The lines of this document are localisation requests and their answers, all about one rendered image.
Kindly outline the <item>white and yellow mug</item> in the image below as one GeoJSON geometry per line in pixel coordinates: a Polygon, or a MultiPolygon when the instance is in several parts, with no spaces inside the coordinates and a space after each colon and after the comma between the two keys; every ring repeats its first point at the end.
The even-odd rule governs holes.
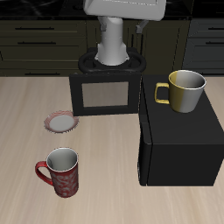
{"type": "Polygon", "coordinates": [[[156,103],[168,104],[178,113],[190,113],[196,108],[200,96],[206,86],[206,79],[200,74],[189,70],[178,70],[169,74],[168,82],[158,82],[154,90],[156,103]],[[168,99],[158,99],[158,89],[168,88],[168,99]]]}

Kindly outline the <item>black kitchen countertop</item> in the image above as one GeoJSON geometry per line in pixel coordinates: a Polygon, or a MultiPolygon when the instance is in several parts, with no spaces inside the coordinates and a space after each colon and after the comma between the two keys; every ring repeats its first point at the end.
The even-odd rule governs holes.
{"type": "MultiPolygon", "coordinates": [[[[164,20],[224,18],[224,0],[166,0],[164,20]]],[[[0,20],[96,20],[83,0],[0,0],[0,20]]]]}

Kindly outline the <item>red patterned mug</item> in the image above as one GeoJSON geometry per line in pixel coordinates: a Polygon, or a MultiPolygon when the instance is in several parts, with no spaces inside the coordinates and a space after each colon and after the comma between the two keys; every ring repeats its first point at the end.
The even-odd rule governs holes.
{"type": "Polygon", "coordinates": [[[61,198],[72,197],[79,189],[78,154],[73,149],[53,150],[45,161],[36,163],[35,172],[61,198]]]}

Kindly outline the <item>black microwave oven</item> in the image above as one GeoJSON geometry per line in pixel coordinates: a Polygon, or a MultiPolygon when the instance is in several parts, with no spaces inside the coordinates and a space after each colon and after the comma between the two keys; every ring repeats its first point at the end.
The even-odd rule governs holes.
{"type": "Polygon", "coordinates": [[[224,130],[207,96],[182,114],[159,104],[168,89],[166,74],[145,74],[139,108],[138,179],[142,186],[212,186],[224,160],[224,130]]]}

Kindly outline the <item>small red fluted dish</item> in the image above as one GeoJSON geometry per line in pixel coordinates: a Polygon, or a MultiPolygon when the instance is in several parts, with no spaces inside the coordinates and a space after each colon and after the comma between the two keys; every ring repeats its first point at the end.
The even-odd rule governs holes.
{"type": "Polygon", "coordinates": [[[75,129],[79,124],[79,117],[74,116],[72,111],[60,110],[51,113],[45,120],[45,129],[52,133],[67,133],[75,129]]]}

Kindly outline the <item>flat black base plate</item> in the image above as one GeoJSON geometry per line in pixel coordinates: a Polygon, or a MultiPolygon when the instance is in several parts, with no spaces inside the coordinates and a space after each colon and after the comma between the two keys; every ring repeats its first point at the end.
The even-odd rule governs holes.
{"type": "Polygon", "coordinates": [[[107,66],[95,59],[98,53],[96,47],[90,47],[87,52],[79,58],[78,67],[84,74],[91,73],[113,73],[113,72],[143,72],[146,68],[145,58],[138,53],[134,47],[127,48],[129,60],[118,66],[107,66]]]}

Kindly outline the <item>grey kitchen cupboard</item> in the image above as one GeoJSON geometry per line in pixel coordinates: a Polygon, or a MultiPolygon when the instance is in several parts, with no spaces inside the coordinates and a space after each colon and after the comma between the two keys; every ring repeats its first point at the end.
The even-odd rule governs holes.
{"type": "Polygon", "coordinates": [[[182,68],[205,76],[224,76],[224,18],[191,21],[182,68]]]}

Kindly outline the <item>black microwave door with window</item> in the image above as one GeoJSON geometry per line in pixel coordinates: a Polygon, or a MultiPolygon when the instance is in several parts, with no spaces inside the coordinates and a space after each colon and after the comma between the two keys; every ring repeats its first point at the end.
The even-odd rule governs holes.
{"type": "Polygon", "coordinates": [[[70,74],[69,83],[74,116],[138,112],[140,72],[70,74]]]}

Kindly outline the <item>dark kitchen cupboard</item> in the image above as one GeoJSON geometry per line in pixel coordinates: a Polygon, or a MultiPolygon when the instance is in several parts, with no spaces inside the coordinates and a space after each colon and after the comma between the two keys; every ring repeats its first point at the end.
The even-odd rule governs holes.
{"type": "MultiPolygon", "coordinates": [[[[137,20],[123,22],[123,42],[146,59],[146,74],[182,67],[187,20],[150,21],[140,34],[137,20]]],[[[97,20],[0,20],[0,76],[67,76],[78,59],[101,42],[97,20]]]]}

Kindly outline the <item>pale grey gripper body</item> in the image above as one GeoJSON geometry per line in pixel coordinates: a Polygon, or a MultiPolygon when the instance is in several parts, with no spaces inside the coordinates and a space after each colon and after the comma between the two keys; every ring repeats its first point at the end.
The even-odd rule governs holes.
{"type": "Polygon", "coordinates": [[[160,21],[166,0],[83,0],[87,15],[160,21]]]}

